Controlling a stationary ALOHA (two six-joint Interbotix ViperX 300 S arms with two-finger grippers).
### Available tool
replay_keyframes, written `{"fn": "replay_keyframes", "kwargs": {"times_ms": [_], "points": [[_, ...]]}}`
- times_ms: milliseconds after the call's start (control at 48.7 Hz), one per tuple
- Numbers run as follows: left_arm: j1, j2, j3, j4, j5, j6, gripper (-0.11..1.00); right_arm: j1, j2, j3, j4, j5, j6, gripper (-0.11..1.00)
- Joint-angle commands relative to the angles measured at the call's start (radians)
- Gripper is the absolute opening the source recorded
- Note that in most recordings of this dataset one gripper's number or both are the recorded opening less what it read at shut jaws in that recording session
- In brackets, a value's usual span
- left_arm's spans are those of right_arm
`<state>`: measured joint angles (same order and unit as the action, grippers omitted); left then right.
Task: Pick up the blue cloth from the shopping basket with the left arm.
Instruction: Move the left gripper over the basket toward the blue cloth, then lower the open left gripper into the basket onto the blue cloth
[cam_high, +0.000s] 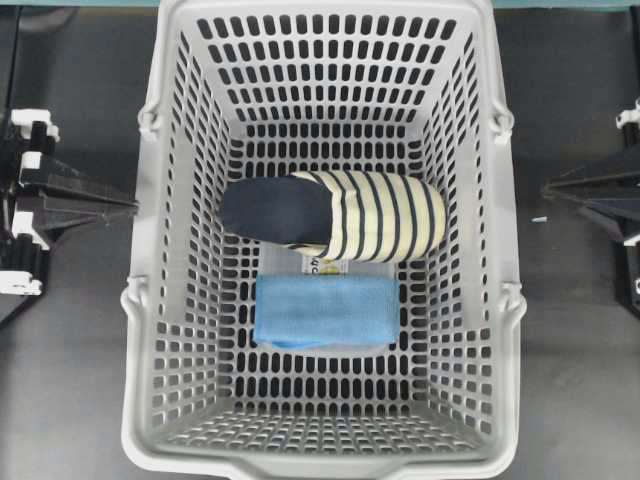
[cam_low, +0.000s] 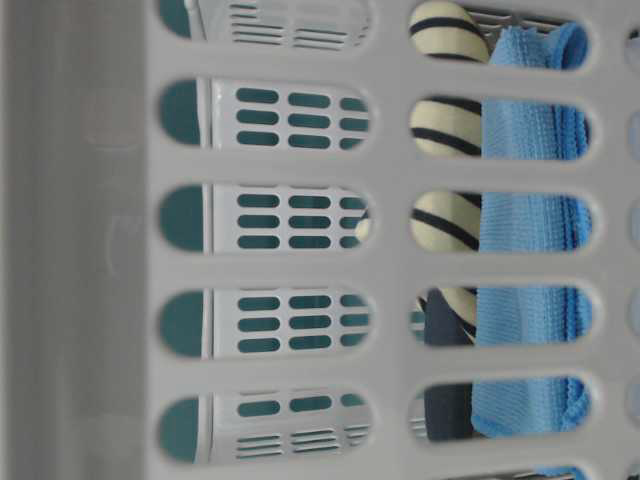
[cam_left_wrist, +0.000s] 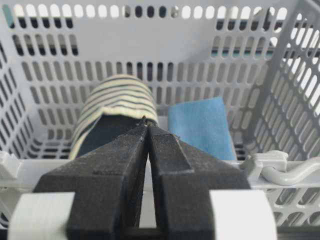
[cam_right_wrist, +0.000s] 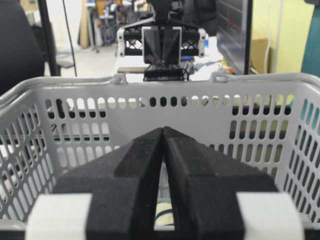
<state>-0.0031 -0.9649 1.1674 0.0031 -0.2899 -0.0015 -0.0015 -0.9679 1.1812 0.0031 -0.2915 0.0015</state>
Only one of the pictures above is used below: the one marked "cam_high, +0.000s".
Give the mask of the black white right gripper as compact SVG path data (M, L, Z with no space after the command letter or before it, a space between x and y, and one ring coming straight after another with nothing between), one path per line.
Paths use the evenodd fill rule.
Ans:
M565 172L542 187L550 199L581 200L579 213L624 246L631 308L639 307L639 99L619 113L625 150Z

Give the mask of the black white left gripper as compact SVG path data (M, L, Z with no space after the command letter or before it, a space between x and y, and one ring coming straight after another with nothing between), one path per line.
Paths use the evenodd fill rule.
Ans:
M8 109L1 116L3 324L45 293L51 247L37 231L109 224L138 210L127 193L46 155L59 140L46 109ZM38 195L37 188L71 198Z

